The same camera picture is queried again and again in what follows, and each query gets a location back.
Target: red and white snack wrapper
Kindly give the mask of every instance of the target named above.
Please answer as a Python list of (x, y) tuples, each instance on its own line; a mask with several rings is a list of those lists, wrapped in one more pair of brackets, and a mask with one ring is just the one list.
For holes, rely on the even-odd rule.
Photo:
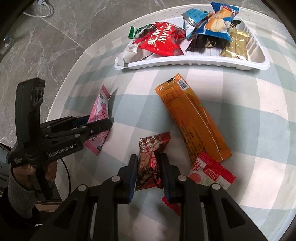
[(185, 38), (185, 30), (167, 22), (156, 22), (155, 25), (156, 30), (147, 34), (149, 37), (139, 44), (139, 49), (162, 56), (184, 55), (178, 40)]
[(155, 157), (155, 151), (163, 152), (169, 141), (169, 132), (140, 139), (136, 191), (152, 187), (162, 189), (160, 169)]
[[(103, 85), (89, 115), (87, 123), (109, 118), (108, 99), (110, 94)], [(99, 155), (109, 130), (94, 134), (84, 143), (84, 145), (94, 154)]]
[[(232, 173), (204, 152), (198, 155), (188, 177), (205, 186), (218, 183), (224, 189), (228, 188), (235, 180)], [(162, 198), (162, 201), (180, 216), (181, 205), (179, 203), (170, 204), (165, 197)]]

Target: checkered tablecloth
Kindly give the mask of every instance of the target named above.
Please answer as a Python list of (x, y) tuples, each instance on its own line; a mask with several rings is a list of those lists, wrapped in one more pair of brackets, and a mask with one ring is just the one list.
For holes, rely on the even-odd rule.
[[(190, 161), (180, 131), (154, 88), (180, 73), (211, 114), (233, 156), (223, 161), (237, 178), (228, 193), (269, 241), (277, 241), (296, 214), (296, 48), (272, 30), (246, 22), (268, 52), (266, 71), (206, 65), (114, 69), (115, 57), (129, 39), (100, 49), (78, 76), (62, 116), (89, 115), (102, 84), (112, 94), (114, 124), (99, 156), (84, 149), (65, 158), (73, 190), (101, 184), (139, 153), (139, 139), (170, 131), (171, 164), (187, 175)], [(56, 184), (63, 199), (68, 179), (61, 163)], [(120, 240), (178, 240), (179, 217), (161, 198), (163, 190), (135, 192), (119, 205)]]

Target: gray marble floor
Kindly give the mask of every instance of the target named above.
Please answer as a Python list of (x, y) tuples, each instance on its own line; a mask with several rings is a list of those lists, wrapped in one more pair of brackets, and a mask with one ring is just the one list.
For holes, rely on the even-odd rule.
[[(117, 27), (161, 9), (206, 0), (49, 0), (54, 14), (48, 18), (19, 17), (9, 34), (8, 48), (0, 46), (0, 142), (16, 142), (14, 105), (16, 86), (33, 77), (46, 81), (41, 122), (83, 51)], [(278, 17), (260, 0), (223, 0), (239, 7)], [(41, 15), (47, 8), (34, 2), (28, 11)]]

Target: orange snack package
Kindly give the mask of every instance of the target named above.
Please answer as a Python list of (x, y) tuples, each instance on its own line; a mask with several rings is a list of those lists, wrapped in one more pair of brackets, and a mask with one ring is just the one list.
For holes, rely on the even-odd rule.
[(202, 151), (217, 162), (231, 156), (211, 116), (180, 74), (155, 91), (180, 128), (192, 165)]

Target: barcode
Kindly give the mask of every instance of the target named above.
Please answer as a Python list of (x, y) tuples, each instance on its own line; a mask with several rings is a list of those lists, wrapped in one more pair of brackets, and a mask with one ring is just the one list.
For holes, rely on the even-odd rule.
[(180, 87), (185, 90), (188, 88), (188, 85), (183, 81), (183, 80), (179, 80), (177, 81), (177, 83), (180, 85)]

